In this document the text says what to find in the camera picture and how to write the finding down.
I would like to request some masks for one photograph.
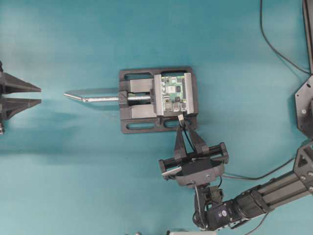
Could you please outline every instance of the electronic component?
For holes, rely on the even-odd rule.
[[[173,111],[174,111],[174,112],[179,112],[179,111],[180,111],[179,102],[173,103]]]
[[[180,108],[182,111],[186,111],[187,110],[187,107],[186,107],[186,103],[180,103]]]
[[[173,110],[173,105],[170,101],[165,101],[164,107],[165,107],[165,111],[172,111]]]
[[[168,86],[168,87],[166,87],[166,91],[167,91],[168,94],[172,94],[172,93],[175,93],[175,92],[176,92],[174,86]]]

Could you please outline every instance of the gripper jaw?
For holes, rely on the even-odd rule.
[[[191,128],[188,122],[185,122],[187,130],[190,135],[190,140],[195,148],[197,155],[205,155],[209,153],[209,147],[206,145],[205,141],[197,134],[197,132]]]
[[[41,92],[41,89],[8,73],[2,72],[0,74],[0,94],[19,92]]]
[[[174,148],[174,159],[177,163],[181,164],[187,157],[186,147],[184,143],[184,138],[182,136],[181,128],[177,129],[176,132],[176,142]]]
[[[11,93],[41,92],[41,89],[3,72],[1,66],[0,61],[0,135],[4,134],[3,121],[9,120],[15,114],[41,103],[41,99],[3,97],[4,94]]]

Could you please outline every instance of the metal bracket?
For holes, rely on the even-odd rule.
[[[313,76],[294,95],[298,129],[309,139],[313,139]]]
[[[293,171],[313,195],[313,141],[298,149]]]

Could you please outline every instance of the metal lead screw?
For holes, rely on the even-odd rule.
[[[119,98],[117,95],[114,96],[101,96],[101,97],[82,97],[76,94],[64,93],[68,98],[76,99],[81,102],[111,102],[118,101]],[[129,93],[127,96],[128,101],[150,101],[151,97],[147,94],[132,94]]]

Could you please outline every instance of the black 3d printed vise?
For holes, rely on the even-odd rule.
[[[4,94],[19,92],[41,92],[41,89],[3,72],[2,63],[0,61],[0,135],[4,134],[3,121],[10,119],[15,114],[25,109],[29,109],[41,103],[40,99],[3,97]]]
[[[82,97],[74,92],[64,95],[82,102],[118,102],[123,133],[175,131],[171,122],[181,114],[193,129],[198,125],[197,81],[190,67],[122,70],[115,96]]]

